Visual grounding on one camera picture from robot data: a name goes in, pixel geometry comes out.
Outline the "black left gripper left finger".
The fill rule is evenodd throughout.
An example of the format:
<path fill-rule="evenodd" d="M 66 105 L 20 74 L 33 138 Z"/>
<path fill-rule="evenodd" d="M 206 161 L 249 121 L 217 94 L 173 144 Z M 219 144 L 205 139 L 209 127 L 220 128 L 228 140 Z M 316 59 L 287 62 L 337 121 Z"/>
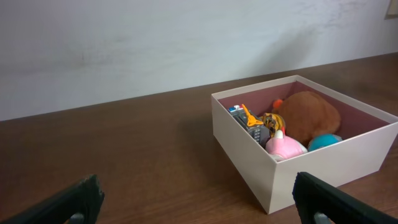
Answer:
<path fill-rule="evenodd" d="M 89 175 L 44 201 L 14 215 L 3 224 L 89 223 L 97 221 L 104 192 L 97 175 Z"/>

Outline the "blue toy ball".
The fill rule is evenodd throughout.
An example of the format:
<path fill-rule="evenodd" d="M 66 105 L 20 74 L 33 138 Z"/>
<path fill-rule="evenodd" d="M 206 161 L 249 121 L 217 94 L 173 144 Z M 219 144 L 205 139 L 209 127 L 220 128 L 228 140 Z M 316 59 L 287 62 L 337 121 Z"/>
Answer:
<path fill-rule="evenodd" d="M 342 138 L 335 134 L 323 134 L 313 138 L 309 145 L 308 151 L 314 151 L 316 149 L 320 149 L 323 147 L 327 147 L 329 145 L 335 144 L 342 141 Z"/>

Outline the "white pink duck toy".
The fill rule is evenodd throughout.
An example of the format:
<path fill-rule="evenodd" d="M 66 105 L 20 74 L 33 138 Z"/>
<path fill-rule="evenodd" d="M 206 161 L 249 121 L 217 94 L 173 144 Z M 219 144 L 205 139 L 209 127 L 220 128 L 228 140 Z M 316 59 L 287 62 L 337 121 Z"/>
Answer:
<path fill-rule="evenodd" d="M 266 143 L 265 150 L 275 161 L 284 161 L 308 152 L 307 148 L 295 139 L 277 130 L 273 138 Z"/>

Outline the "brown plush toy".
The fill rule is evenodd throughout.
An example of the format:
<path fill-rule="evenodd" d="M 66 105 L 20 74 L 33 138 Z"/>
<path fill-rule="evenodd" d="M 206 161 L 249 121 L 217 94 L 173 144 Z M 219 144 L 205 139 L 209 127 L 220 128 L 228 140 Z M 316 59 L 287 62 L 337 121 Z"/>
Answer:
<path fill-rule="evenodd" d="M 301 91 L 289 96 L 272 112 L 284 119 L 286 135 L 304 146 L 308 146 L 317 136 L 336 133 L 341 125 L 339 111 L 311 91 Z"/>

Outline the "yellow round plastic toy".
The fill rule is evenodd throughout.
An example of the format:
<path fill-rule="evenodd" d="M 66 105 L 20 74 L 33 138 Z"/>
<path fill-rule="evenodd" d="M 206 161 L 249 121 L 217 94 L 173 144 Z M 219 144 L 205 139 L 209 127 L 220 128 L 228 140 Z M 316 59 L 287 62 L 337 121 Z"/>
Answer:
<path fill-rule="evenodd" d="M 285 121 L 279 114 L 264 113 L 261 120 L 269 130 L 270 137 L 273 138 L 277 130 L 281 130 L 285 134 Z"/>

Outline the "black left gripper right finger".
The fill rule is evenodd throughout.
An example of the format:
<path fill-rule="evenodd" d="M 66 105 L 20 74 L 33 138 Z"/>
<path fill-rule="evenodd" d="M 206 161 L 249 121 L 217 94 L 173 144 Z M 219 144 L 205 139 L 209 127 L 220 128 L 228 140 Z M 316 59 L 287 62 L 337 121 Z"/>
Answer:
<path fill-rule="evenodd" d="M 308 172 L 297 174 L 292 195 L 304 224 L 397 224 L 396 218 L 362 203 Z"/>

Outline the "grey red toy truck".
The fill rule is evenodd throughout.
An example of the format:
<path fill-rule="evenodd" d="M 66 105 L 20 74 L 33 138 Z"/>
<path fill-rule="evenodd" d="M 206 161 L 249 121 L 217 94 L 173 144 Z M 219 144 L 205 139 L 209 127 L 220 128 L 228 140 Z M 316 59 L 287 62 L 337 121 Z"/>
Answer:
<path fill-rule="evenodd" d="M 271 138 L 270 130 L 263 121 L 261 121 L 244 104 L 234 105 L 228 108 L 231 116 L 246 130 L 246 132 L 263 148 Z"/>

